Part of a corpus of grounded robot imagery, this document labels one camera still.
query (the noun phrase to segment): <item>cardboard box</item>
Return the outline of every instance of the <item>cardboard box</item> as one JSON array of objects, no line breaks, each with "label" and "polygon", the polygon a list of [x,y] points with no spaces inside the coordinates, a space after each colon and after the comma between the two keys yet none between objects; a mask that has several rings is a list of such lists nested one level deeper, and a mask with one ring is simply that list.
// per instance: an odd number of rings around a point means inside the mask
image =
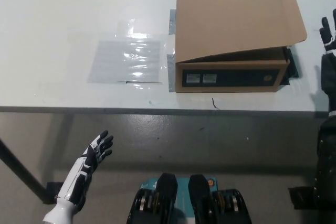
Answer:
[{"label": "cardboard box", "polygon": [[275,92],[306,38],[296,0],[177,0],[176,92]]}]

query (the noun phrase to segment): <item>white table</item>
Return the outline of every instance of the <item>white table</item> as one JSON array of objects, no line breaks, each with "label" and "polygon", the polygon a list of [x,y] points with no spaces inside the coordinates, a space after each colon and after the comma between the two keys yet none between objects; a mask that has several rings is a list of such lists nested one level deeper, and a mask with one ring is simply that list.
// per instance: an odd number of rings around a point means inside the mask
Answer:
[{"label": "white table", "polygon": [[[169,92],[166,54],[170,9],[176,0],[0,0],[0,111],[80,113],[326,112],[319,87],[323,54],[320,20],[336,0],[297,0],[308,39],[293,47],[301,78],[277,93],[182,94]],[[167,44],[160,82],[89,83],[99,40],[135,19],[134,33]],[[215,109],[212,98],[220,111]]]}]

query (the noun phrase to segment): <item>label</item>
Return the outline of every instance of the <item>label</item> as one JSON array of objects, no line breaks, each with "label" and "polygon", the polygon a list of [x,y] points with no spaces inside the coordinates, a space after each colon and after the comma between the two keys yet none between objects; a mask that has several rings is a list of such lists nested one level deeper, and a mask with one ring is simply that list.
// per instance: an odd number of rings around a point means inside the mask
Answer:
[{"label": "label", "polygon": [[208,184],[209,184],[209,187],[213,187],[215,186],[215,181],[212,178],[210,178],[208,179]]},{"label": "label", "polygon": [[201,75],[195,73],[188,73],[187,74],[187,83],[200,83]]},{"label": "label", "polygon": [[273,78],[272,76],[265,76],[264,81],[271,81]]},{"label": "label", "polygon": [[203,75],[203,83],[216,83],[217,74],[215,73],[206,73]]}]

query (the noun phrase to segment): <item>concrete floor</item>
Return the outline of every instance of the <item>concrete floor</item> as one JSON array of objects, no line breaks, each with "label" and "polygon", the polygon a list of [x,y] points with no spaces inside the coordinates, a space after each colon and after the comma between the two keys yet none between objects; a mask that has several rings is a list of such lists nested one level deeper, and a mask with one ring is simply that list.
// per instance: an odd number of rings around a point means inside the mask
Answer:
[{"label": "concrete floor", "polygon": [[[113,154],[93,177],[75,224],[125,223],[139,185],[162,172],[217,176],[237,188],[253,223],[317,223],[295,211],[288,188],[312,185],[322,120],[273,116],[61,115],[0,113],[0,137],[43,184],[63,181],[105,129]],[[0,223],[41,223],[43,205],[0,162]]]}]

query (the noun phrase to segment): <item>robotic arm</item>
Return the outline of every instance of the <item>robotic arm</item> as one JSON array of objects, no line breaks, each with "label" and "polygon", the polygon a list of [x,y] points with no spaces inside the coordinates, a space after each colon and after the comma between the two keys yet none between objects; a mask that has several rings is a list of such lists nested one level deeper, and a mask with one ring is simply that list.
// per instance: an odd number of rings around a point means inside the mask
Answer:
[{"label": "robotic arm", "polygon": [[[333,11],[336,26],[336,9]],[[321,86],[329,98],[329,118],[321,125],[318,136],[318,164],[314,202],[318,209],[336,210],[336,36],[328,19],[322,19],[320,34],[326,54],[321,61]]]},{"label": "robotic arm", "polygon": [[108,131],[104,131],[97,136],[76,160],[57,195],[56,206],[44,217],[43,224],[72,224],[73,216],[85,204],[93,172],[105,157],[112,154],[109,148],[113,136],[107,135]]}]

